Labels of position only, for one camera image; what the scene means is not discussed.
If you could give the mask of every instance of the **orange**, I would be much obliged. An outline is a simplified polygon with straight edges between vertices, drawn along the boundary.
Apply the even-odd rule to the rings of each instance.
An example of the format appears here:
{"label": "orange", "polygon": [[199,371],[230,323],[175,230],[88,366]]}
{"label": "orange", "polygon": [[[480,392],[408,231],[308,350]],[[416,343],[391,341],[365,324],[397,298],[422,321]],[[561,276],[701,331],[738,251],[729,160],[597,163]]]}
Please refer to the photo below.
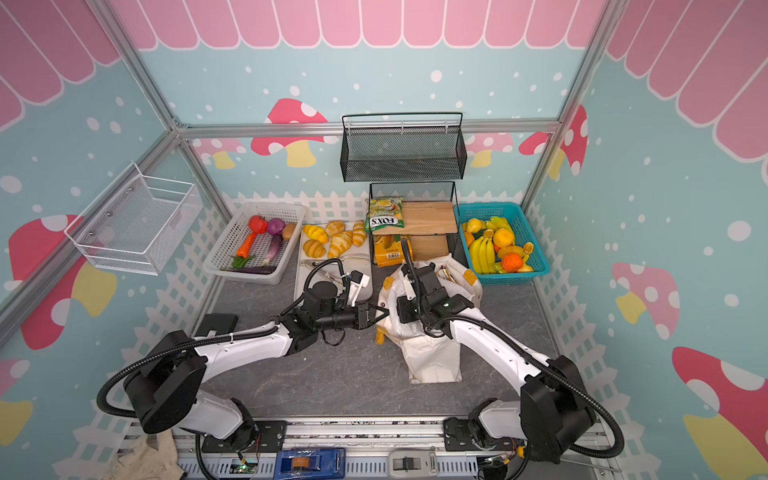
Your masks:
{"label": "orange", "polygon": [[518,268],[523,266],[523,264],[523,258],[514,252],[507,253],[502,258],[502,267],[508,272],[517,272]]}

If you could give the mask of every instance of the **wooden board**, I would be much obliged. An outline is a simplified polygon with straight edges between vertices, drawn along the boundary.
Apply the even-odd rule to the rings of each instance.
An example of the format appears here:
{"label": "wooden board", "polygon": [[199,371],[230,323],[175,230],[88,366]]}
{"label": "wooden board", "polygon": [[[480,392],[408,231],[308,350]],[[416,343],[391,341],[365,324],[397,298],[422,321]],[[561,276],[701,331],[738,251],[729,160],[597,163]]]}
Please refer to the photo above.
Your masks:
{"label": "wooden board", "polygon": [[384,227],[376,235],[435,235],[457,233],[451,202],[403,202],[403,228]]}
{"label": "wooden board", "polygon": [[445,235],[411,236],[413,259],[416,261],[431,260],[448,255],[448,237]]}

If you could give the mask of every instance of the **fake vegetable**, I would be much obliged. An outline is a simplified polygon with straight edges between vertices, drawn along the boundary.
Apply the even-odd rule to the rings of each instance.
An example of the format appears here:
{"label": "fake vegetable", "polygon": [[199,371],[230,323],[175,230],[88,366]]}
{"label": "fake vegetable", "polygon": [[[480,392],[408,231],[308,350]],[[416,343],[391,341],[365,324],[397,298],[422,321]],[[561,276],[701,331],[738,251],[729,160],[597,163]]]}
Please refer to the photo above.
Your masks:
{"label": "fake vegetable", "polygon": [[285,228],[283,228],[283,240],[286,242],[290,240],[290,238],[293,236],[293,231],[296,229],[295,223],[288,223]]}
{"label": "fake vegetable", "polygon": [[326,248],[317,240],[307,240],[302,248],[309,258],[320,258],[326,254]]}
{"label": "fake vegetable", "polygon": [[256,239],[256,234],[251,233],[248,235],[248,237],[245,237],[245,241],[242,245],[240,245],[240,248],[237,249],[237,252],[235,253],[235,257],[248,257],[248,253],[250,252],[250,248],[253,246],[253,241]]}
{"label": "fake vegetable", "polygon": [[317,225],[304,225],[304,233],[311,239],[320,243],[328,243],[328,234]]}
{"label": "fake vegetable", "polygon": [[222,268],[223,272],[252,273],[254,275],[269,275],[276,270],[276,266],[246,266],[243,268]]}
{"label": "fake vegetable", "polygon": [[280,218],[273,218],[266,225],[266,232],[269,235],[277,235],[278,233],[282,233],[283,228],[285,227],[286,227],[286,223],[284,221],[282,221]]}
{"label": "fake vegetable", "polygon": [[248,228],[250,228],[250,231],[254,232],[256,235],[266,233],[266,220],[264,220],[264,217],[261,215],[253,215],[250,220],[248,220]]}
{"label": "fake vegetable", "polygon": [[261,262],[261,266],[267,266],[272,260],[277,257],[277,252],[280,251],[280,247],[283,245],[283,237],[280,235],[273,235],[270,242],[270,248],[266,251],[264,260]]}

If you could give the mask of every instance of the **black cable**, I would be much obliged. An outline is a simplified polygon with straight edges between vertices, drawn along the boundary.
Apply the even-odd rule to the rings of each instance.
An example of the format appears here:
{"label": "black cable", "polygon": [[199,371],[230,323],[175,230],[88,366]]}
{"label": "black cable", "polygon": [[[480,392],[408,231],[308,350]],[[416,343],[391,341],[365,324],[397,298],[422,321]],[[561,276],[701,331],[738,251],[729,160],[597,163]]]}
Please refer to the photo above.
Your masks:
{"label": "black cable", "polygon": [[107,401],[107,394],[110,390],[112,390],[112,387],[118,384],[123,378],[130,375],[131,373],[135,372],[136,370],[140,369],[143,366],[149,365],[152,362],[155,362],[157,360],[163,359],[166,356],[173,355],[175,353],[181,353],[189,349],[197,348],[198,346],[205,346],[205,345],[212,345],[214,343],[225,343],[237,340],[250,340],[250,339],[257,339],[263,336],[272,335],[277,331],[277,325],[272,327],[268,330],[262,330],[260,332],[250,332],[250,333],[235,333],[234,335],[219,335],[219,336],[212,336],[205,339],[199,339],[199,340],[190,340],[189,342],[180,343],[176,346],[172,346],[169,349],[165,349],[158,353],[153,353],[152,355],[145,356],[143,359],[138,360],[137,362],[133,362],[129,366],[125,367],[121,371],[115,373],[112,378],[107,380],[107,382],[101,387],[101,389],[98,391],[98,394],[96,395],[96,406],[104,412],[109,415],[115,415],[118,417],[128,417],[129,419],[135,419],[136,418],[136,412],[133,410],[126,410],[126,409],[119,409],[118,407],[112,406]]}
{"label": "black cable", "polygon": [[200,473],[203,474],[203,477],[205,477],[206,480],[219,480],[218,478],[214,477],[207,468],[205,468],[205,464],[203,463],[203,452],[200,450],[200,437],[202,435],[197,433],[194,436],[194,454],[197,457],[197,466],[200,468]]}

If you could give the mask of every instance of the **carrot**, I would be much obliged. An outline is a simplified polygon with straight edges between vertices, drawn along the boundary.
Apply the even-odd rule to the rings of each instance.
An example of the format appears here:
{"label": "carrot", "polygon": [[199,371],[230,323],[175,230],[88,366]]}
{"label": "carrot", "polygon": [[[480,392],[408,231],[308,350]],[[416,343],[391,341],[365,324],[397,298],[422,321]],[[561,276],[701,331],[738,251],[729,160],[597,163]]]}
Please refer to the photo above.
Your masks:
{"label": "carrot", "polygon": [[250,248],[253,246],[253,241],[255,239],[256,239],[255,233],[248,235],[248,237],[246,237],[243,244],[240,245],[240,248],[237,249],[237,253],[235,253],[235,257],[242,257],[242,258],[248,257],[248,253],[250,252]]}

